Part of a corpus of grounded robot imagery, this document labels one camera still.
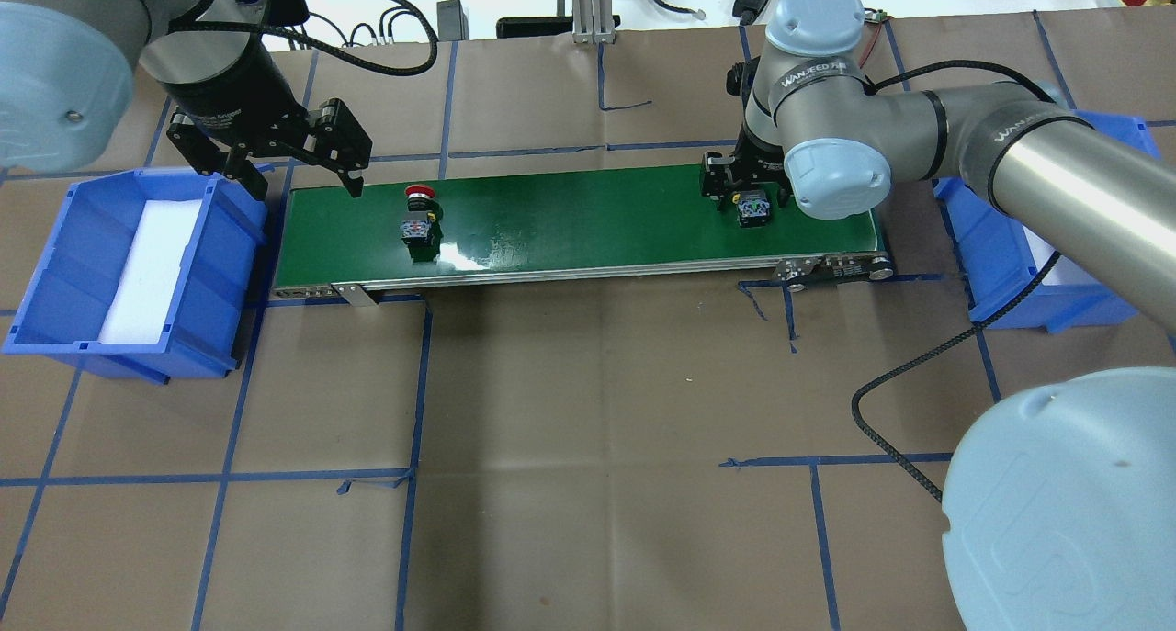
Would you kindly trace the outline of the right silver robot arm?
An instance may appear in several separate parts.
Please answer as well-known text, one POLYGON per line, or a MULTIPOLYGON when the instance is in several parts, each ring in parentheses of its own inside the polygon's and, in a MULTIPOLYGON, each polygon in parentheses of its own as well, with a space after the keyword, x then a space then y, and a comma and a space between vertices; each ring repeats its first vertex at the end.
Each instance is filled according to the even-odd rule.
MULTIPOLYGON (((1172 333, 1172 166, 1100 133, 1000 63, 1002 82, 886 94, 853 52, 860 0, 779 0, 767 43, 729 90, 739 145, 704 161, 702 195, 760 224, 776 183, 813 220, 870 212, 894 184, 957 176, 1053 246, 1002 306, 1060 259, 1172 333)), ((975 324, 858 388, 858 430, 946 515, 946 577, 969 630, 1172 629, 1172 368, 1114 368, 1013 394, 983 412, 937 486, 866 421, 861 402, 981 333, 975 324)))

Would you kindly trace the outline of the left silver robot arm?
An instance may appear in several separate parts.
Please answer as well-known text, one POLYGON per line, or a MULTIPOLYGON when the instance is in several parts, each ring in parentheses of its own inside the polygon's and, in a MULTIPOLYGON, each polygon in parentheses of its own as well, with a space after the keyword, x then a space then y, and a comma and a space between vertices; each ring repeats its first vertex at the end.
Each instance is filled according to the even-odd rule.
POLYGON ((307 109, 265 48, 305 0, 1 0, 4 167, 64 174, 96 162, 143 69, 174 101, 165 133, 201 175, 263 199, 258 157, 339 175, 358 197, 370 137, 345 101, 307 109))

